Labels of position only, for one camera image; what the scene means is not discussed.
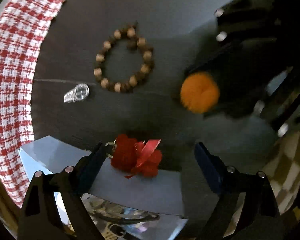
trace silver bolt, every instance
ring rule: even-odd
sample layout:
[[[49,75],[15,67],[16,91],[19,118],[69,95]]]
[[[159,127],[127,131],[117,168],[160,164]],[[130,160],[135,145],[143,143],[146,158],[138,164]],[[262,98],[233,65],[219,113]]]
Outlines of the silver bolt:
[[[73,166],[68,166],[68,167],[65,168],[66,173],[70,173],[72,171],[73,171]]]
[[[234,172],[235,172],[235,167],[233,167],[233,166],[228,166],[228,167],[227,167],[227,171],[230,172],[230,173],[234,173]]]
[[[226,33],[226,32],[220,32],[220,33],[216,36],[216,40],[217,40],[217,41],[224,41],[226,37],[227,37],[227,33]]]
[[[266,177],[266,174],[265,174],[263,171],[259,171],[259,172],[258,172],[258,176],[259,176],[260,178],[265,178],[265,177]]]
[[[285,135],[285,133],[289,130],[289,125],[287,123],[284,123],[281,125],[281,127],[278,130],[278,136],[282,137]]]
[[[215,11],[214,15],[215,15],[215,17],[220,17],[221,15],[223,15],[224,12],[225,12],[225,10],[223,10],[222,8],[219,8]]]
[[[263,108],[265,108],[265,103],[263,101],[259,100],[254,106],[254,109],[253,109],[254,114],[260,115]]]
[[[42,175],[41,171],[36,171],[35,174],[34,174],[34,176],[37,177],[37,178],[40,177],[41,175]]]

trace orange pom-pom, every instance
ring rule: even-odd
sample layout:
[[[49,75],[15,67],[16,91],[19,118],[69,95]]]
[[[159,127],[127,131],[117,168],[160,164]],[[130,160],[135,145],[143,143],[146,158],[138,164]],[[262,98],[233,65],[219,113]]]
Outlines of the orange pom-pom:
[[[218,102],[220,91],[210,75],[198,72],[183,82],[180,97],[184,107],[193,113],[202,114]]]

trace ribbon bow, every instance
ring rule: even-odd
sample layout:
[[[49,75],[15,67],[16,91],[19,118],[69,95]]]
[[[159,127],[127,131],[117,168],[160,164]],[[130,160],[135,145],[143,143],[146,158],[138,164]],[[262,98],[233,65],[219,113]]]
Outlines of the ribbon bow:
[[[111,159],[111,165],[121,171],[132,173],[127,179],[141,173],[145,177],[155,177],[161,162],[161,151],[157,150],[160,140],[138,142],[135,138],[128,138],[125,134],[118,135],[116,149]]]

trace light brown bead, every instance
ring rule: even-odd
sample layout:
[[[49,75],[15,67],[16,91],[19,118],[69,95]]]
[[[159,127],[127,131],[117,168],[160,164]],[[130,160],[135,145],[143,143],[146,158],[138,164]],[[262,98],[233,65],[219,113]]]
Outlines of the light brown bead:
[[[128,29],[128,31],[127,31],[128,38],[132,38],[135,34],[136,34],[136,31],[134,30],[134,28]]]
[[[145,38],[139,38],[138,39],[138,47],[143,47],[146,45],[146,39]]]
[[[108,79],[104,78],[103,80],[101,80],[101,87],[106,88],[108,83],[109,83]]]
[[[101,68],[95,68],[95,69],[93,70],[93,72],[94,72],[94,75],[95,75],[95,76],[101,76],[101,75],[102,75],[102,70],[101,70]]]
[[[121,39],[121,32],[119,30],[115,30],[114,31],[114,37],[117,39],[117,40],[120,40]]]
[[[121,92],[121,83],[116,83],[114,85],[114,91],[116,91],[117,93]]]
[[[111,43],[110,43],[110,41],[105,41],[103,43],[103,48],[105,48],[107,50],[111,49]]]
[[[129,84],[130,84],[132,87],[135,87],[135,86],[138,84],[138,81],[137,81],[135,75],[133,75],[133,76],[130,77],[130,79],[129,79]]]
[[[97,62],[104,62],[105,61],[105,56],[103,56],[102,54],[97,54],[96,55],[96,61]]]
[[[144,60],[150,60],[151,57],[152,57],[152,52],[151,51],[147,50],[147,51],[144,52],[144,54],[143,54],[143,59]]]
[[[148,74],[150,72],[150,67],[147,64],[142,64],[140,71],[144,74]]]

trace dark table surface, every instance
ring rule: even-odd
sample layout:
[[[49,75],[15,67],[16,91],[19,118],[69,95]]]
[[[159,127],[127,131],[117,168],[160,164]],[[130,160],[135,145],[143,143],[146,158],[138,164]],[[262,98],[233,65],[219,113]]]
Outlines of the dark table surface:
[[[192,114],[179,102],[184,70],[198,54],[217,48],[214,11],[230,0],[68,0],[45,38],[32,91],[35,139],[51,135],[91,149],[120,133],[140,140],[162,138],[161,168],[182,170],[185,214],[206,221],[218,197],[210,192],[193,158],[196,141],[242,172],[266,163],[274,132],[257,117],[233,120]],[[95,55],[103,41],[125,23],[138,20],[138,33],[154,46],[155,69],[131,94],[111,93],[95,83]],[[120,42],[106,62],[106,76],[123,81],[142,63]],[[65,104],[63,95],[78,83],[90,88],[87,100]],[[199,227],[193,227],[193,233]]]

